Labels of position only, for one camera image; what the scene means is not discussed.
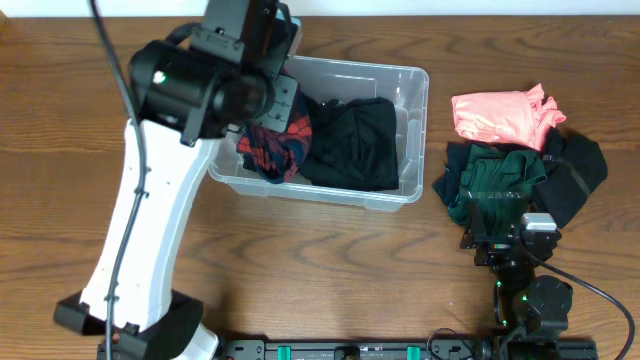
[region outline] black folded garment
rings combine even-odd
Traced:
[[[565,140],[555,128],[547,134],[543,154],[547,181],[536,185],[532,199],[563,228],[607,179],[607,162],[597,142],[580,134]]]
[[[396,112],[383,98],[318,105],[307,98],[313,139],[300,173],[313,185],[398,189]]]

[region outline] wood grain surface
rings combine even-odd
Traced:
[[[123,63],[187,18],[108,19]],[[396,213],[242,197],[210,178],[174,287],[216,331],[271,338],[418,338],[493,326],[493,276],[429,187],[443,172],[451,96],[542,83],[562,125],[600,142],[609,179],[563,230],[551,264],[640,319],[640,27],[637,17],[305,18],[299,53],[410,65],[431,79],[425,191]],[[121,175],[125,110],[88,19],[11,19],[0,42],[0,359],[91,359],[99,339],[55,326],[100,256]],[[602,359],[627,323],[574,287],[569,336]],[[629,359],[640,358],[640,346]]]

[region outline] clothing pile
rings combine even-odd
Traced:
[[[447,146],[445,173],[433,189],[460,225],[475,203],[487,235],[504,236],[530,203],[563,228],[607,178],[598,143],[555,125],[566,117],[542,86],[522,92],[480,93],[453,98],[454,123],[472,141]]]
[[[301,92],[287,130],[246,127],[244,167],[273,183],[300,173],[313,185],[359,191],[399,188],[393,103],[376,98],[318,104]]]

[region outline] plastic bin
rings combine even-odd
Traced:
[[[273,185],[252,171],[243,169],[236,152],[239,135],[229,133],[209,168],[215,180],[242,195],[279,196],[364,206],[367,209],[397,211],[422,195],[424,149],[427,131],[429,77],[419,68],[377,65],[307,57],[294,57],[286,65],[300,82],[301,89],[318,102],[339,99],[384,97],[396,106],[396,147],[400,188],[393,191],[364,192],[325,188],[297,175],[292,182]]]

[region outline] wooden table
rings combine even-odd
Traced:
[[[123,63],[193,19],[108,19]],[[214,330],[271,338],[417,338],[493,326],[492,286],[458,248],[429,184],[443,172],[451,96],[537,83],[600,143],[609,179],[550,263],[640,319],[640,19],[305,18],[299,53],[424,68],[431,77],[422,198],[397,213],[241,197],[203,182],[174,287]],[[52,323],[100,256],[121,175],[125,111],[88,19],[9,19],[0,39],[0,359],[91,359],[98,339]],[[566,335],[620,350],[622,314],[575,287]],[[636,346],[629,358],[640,358]]]

